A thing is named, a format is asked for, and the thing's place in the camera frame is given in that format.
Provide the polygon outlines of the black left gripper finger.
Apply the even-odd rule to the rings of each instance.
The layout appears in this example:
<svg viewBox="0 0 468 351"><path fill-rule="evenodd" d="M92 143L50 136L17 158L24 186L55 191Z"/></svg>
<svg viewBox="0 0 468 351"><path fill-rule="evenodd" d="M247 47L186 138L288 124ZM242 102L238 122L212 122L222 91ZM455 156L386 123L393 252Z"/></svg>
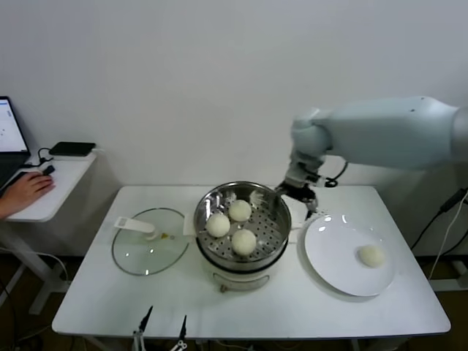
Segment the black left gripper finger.
<svg viewBox="0 0 468 351"><path fill-rule="evenodd" d="M149 318L151 316L153 306L151 306L145 317L140 321L139 326L132 334L132 351L146 351L143 334L146 330Z"/></svg>
<svg viewBox="0 0 468 351"><path fill-rule="evenodd" d="M184 321L181 326L180 333L178 335L178 341L173 347L173 351L184 351L187 349L186 343L186 317L184 317Z"/></svg>

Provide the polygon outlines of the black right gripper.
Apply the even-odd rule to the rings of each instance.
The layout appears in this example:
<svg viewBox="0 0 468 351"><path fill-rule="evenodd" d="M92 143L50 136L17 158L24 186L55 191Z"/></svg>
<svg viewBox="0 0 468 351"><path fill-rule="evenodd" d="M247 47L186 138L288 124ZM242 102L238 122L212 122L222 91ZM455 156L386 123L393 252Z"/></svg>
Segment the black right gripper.
<svg viewBox="0 0 468 351"><path fill-rule="evenodd" d="M299 202L306 202L306 217L305 220L310 219L313 214L317 212L317 197L315 192L309 188L307 184L295 186L283 181L274 190L273 199L271 201L271 214L280 216L284 212L288 212L286 202L283 196L286 195Z"/></svg>

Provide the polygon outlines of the person's bare hand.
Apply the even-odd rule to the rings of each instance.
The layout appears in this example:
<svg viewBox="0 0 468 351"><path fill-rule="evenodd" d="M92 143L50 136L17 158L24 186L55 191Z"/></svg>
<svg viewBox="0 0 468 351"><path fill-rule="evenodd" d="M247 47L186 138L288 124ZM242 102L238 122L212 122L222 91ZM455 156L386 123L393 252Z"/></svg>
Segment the person's bare hand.
<svg viewBox="0 0 468 351"><path fill-rule="evenodd" d="M53 178L50 175L38 172L23 175L1 196L1 219L29 207L54 187Z"/></svg>

